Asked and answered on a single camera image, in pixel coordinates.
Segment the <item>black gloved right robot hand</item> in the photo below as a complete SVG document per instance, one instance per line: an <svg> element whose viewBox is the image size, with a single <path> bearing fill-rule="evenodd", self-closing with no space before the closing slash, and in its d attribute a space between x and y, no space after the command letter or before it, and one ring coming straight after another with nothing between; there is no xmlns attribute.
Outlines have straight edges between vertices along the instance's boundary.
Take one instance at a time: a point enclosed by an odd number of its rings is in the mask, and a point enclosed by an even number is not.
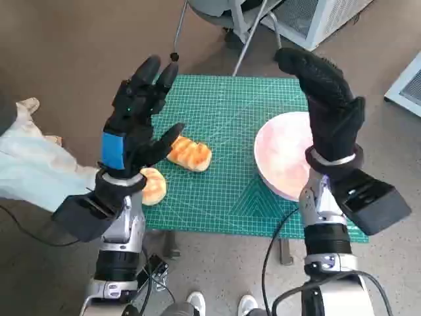
<svg viewBox="0 0 421 316"><path fill-rule="evenodd" d="M353 95L342 70L326 58L284 47L274 60L282 72L299 81L316 152L329 162L352 156L364 122L365 98Z"/></svg>

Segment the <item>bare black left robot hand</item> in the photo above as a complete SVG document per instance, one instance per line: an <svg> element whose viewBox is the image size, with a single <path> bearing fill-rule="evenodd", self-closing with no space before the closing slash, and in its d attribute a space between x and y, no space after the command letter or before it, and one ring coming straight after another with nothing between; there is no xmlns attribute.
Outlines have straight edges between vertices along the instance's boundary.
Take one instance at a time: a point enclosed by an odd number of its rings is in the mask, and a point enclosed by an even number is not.
<svg viewBox="0 0 421 316"><path fill-rule="evenodd" d="M185 124L178 122L159 139L153 137L152 116L159 114L178 75L171 62L159 72L161 59L151 55L128 79L121 81L113 99L112 115L102 133L99 166L111 177L129 179L143 167L166 158Z"/></svg>

